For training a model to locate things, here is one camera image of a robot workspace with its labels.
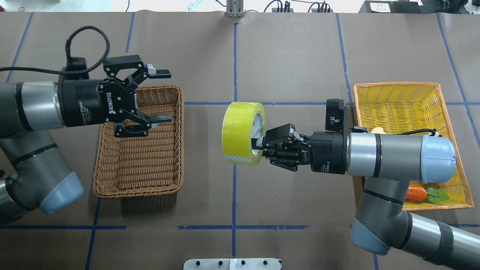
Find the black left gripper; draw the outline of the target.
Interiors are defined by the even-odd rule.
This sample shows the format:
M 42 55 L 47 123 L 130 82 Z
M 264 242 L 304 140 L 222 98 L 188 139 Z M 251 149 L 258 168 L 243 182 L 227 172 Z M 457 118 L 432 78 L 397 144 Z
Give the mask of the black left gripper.
M 171 78 L 168 69 L 156 69 L 139 55 L 129 55 L 106 58 L 103 70 L 107 75 L 103 80 L 59 77 L 58 100 L 64 126 L 114 122 L 114 136 L 130 138 L 147 137 L 151 128 L 173 120 L 170 114 L 145 115 L 137 110 L 133 88 L 146 79 Z M 125 119 L 135 124 L 125 124 Z

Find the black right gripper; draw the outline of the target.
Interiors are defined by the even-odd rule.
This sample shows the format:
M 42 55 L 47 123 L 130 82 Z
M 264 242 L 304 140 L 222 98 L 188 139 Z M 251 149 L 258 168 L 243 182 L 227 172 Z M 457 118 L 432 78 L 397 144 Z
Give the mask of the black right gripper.
M 284 124 L 256 138 L 255 148 L 295 141 L 299 150 L 263 150 L 262 156 L 270 164 L 289 171 L 297 171 L 299 165 L 310 165 L 311 171 L 318 173 L 346 173 L 347 139 L 343 132 L 316 131 L 306 136 L 298 134 L 293 124 Z

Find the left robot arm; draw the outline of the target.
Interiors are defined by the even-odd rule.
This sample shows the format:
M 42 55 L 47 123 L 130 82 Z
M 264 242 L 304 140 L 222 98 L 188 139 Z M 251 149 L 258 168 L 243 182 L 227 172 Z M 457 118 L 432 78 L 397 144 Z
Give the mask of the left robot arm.
M 147 137 L 171 121 L 146 115 L 137 88 L 146 79 L 171 77 L 139 55 L 100 61 L 106 79 L 90 79 L 83 57 L 69 57 L 57 81 L 1 84 L 1 150 L 15 174 L 1 179 L 1 225 L 40 209 L 55 213 L 83 195 L 77 174 L 49 130 L 113 123 L 117 138 Z

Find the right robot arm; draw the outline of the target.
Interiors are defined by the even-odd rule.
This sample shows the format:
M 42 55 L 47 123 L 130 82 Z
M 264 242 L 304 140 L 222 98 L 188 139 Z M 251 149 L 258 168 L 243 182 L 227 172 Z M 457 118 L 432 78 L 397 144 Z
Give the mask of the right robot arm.
M 315 132 L 300 135 L 292 124 L 254 135 L 247 143 L 270 163 L 296 171 L 365 177 L 350 229 L 358 247 L 377 255 L 391 248 L 434 265 L 478 270 L 479 236 L 403 210 L 411 182 L 444 183 L 454 174 L 456 150 L 436 136 Z

